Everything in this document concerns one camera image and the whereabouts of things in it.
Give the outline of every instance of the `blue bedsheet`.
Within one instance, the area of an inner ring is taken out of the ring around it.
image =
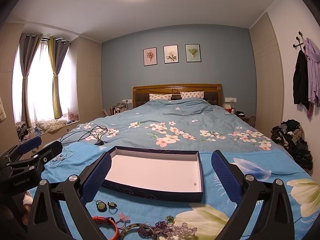
[[[129,215],[131,223],[155,224],[167,215],[176,218],[176,223],[187,222],[197,227],[200,240],[214,239],[221,231],[236,205],[231,202],[211,166],[211,154],[220,149],[230,163],[236,164],[244,174],[253,174],[258,180],[284,181],[292,206],[295,221],[295,239],[302,239],[313,224],[320,208],[320,188],[294,161],[276,145],[236,116],[226,113],[221,107],[212,106],[201,99],[176,101],[156,100],[106,118],[98,118],[89,124],[79,125],[73,131],[88,131],[96,125],[105,125],[109,132],[102,138],[104,146],[92,145],[93,136],[79,143],[66,146],[74,155],[54,167],[46,167],[43,178],[50,182],[65,180],[70,174],[79,174],[104,151],[115,145],[154,149],[198,150],[203,165],[205,193],[201,204],[148,200],[100,188],[95,200],[86,205],[91,215],[112,216],[118,213]],[[78,140],[84,132],[71,135],[64,143]],[[99,213],[96,200],[113,201],[118,211]],[[65,203],[62,203],[70,230],[76,239],[81,239]],[[247,238],[252,231],[261,208],[258,202],[252,219],[243,234]],[[112,230],[102,229],[106,237]],[[126,238],[137,239],[136,234]]]

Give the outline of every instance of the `red watch strap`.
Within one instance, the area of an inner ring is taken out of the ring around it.
[[[95,216],[95,217],[92,217],[93,221],[95,221],[97,224],[102,224],[102,223],[105,223],[107,225],[113,225],[114,229],[115,229],[115,235],[109,239],[109,240],[118,240],[119,239],[119,236],[120,236],[120,233],[119,233],[119,229],[116,225],[116,222],[114,221],[113,218],[105,218],[105,217],[98,217],[98,216]]]

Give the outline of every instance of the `window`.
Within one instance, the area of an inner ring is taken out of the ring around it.
[[[68,116],[70,105],[71,64],[68,52],[63,61],[59,80],[59,97],[63,117]],[[48,44],[41,41],[31,63],[28,76],[28,109],[31,123],[34,126],[42,120],[54,119],[52,104],[52,68],[49,60]],[[12,104],[15,122],[21,121],[22,111],[22,73],[19,48],[16,54],[12,78]]]

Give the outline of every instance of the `wooden headboard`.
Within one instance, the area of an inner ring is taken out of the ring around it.
[[[204,100],[222,106],[221,84],[171,84],[133,87],[133,108],[149,101],[149,94],[172,94],[172,100],[181,99],[180,92],[204,91]]]

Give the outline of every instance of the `blue duvet cover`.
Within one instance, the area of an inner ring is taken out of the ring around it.
[[[95,134],[71,143],[97,125],[108,128],[101,138],[107,144],[93,145],[96,143]],[[66,139],[64,136],[62,143],[66,149],[73,150],[73,156],[57,166],[46,165],[42,176],[50,182],[63,181],[70,174],[79,174],[104,151],[116,145],[200,152],[205,184],[201,203],[149,200],[100,188],[95,200],[86,205],[93,216],[113,216],[118,220],[118,214],[122,212],[130,217],[131,223],[148,222],[154,225],[172,215],[176,225],[186,222],[190,227],[197,227],[196,236],[199,240],[214,239],[236,207],[211,166],[211,154],[216,149],[244,174],[250,173],[260,181],[273,182],[276,178],[284,181],[293,211],[295,239],[303,238],[319,214],[320,187],[302,168],[269,138],[223,108],[212,106],[199,98],[150,101],[133,110],[78,125],[68,135],[71,136]],[[174,179],[174,171],[168,171],[166,167],[163,169],[164,172],[171,172]],[[97,200],[113,201],[117,203],[118,210],[108,209],[105,213],[99,213],[95,205]],[[261,204],[257,202],[242,239],[250,235]],[[64,203],[62,206],[73,237],[80,239],[68,208]],[[103,228],[102,231],[106,237],[113,235],[112,230]],[[139,239],[139,236],[128,234],[126,238]]]

